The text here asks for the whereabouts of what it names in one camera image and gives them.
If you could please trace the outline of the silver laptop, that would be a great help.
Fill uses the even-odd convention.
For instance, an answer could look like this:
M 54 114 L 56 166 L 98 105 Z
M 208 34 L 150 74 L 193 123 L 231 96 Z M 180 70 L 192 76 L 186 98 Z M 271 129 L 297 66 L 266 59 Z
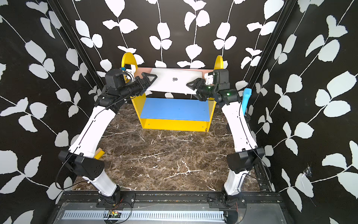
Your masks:
M 153 93 L 157 91 L 165 93 L 195 94 L 196 90 L 190 89 L 186 84 L 197 78 L 203 78 L 205 73 L 205 70 L 153 68 L 150 74 L 156 75 L 157 79 L 145 93 Z

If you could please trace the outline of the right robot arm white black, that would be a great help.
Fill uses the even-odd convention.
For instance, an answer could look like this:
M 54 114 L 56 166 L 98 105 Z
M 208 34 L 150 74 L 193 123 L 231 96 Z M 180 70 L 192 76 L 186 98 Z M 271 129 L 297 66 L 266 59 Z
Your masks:
M 205 79 L 197 78 L 186 86 L 196 91 L 195 96 L 200 101 L 215 100 L 222 109 L 233 136 L 235 152 L 226 156 L 230 171 L 222 194 L 223 203 L 228 207 L 239 200 L 245 176 L 261 161 L 265 151 L 258 147 L 245 118 L 252 90 L 246 88 L 240 95 L 237 90 L 232 89 L 226 69 L 213 70 L 210 75 L 213 77 L 212 84 L 207 85 Z

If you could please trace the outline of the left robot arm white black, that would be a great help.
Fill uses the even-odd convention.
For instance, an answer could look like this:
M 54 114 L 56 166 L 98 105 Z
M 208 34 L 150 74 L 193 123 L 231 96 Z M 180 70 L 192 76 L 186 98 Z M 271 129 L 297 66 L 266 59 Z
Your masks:
M 142 96 L 157 79 L 155 74 L 134 76 L 135 69 L 111 69 L 105 75 L 106 84 L 97 98 L 89 121 L 69 150 L 62 150 L 58 158 L 63 166 L 91 183 L 100 193 L 100 199 L 109 204 L 121 201 L 120 187 L 104 170 L 104 162 L 95 158 L 103 133 L 129 99 Z

